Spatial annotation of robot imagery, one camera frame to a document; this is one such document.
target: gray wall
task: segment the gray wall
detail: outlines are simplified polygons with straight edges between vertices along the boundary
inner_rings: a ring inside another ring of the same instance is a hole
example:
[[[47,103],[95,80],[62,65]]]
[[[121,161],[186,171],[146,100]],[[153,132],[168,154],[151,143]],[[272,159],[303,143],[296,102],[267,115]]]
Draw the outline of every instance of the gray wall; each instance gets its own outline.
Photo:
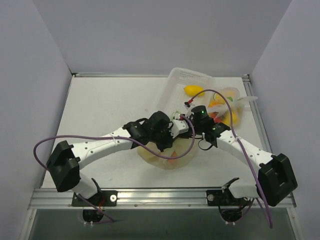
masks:
[[[320,1],[293,0],[251,75],[275,153],[291,159],[305,239],[319,239]]]
[[[43,173],[33,145],[56,133],[71,74],[31,0],[1,1],[0,35],[0,239],[15,240]]]
[[[291,0],[34,0],[73,73],[253,71]]]

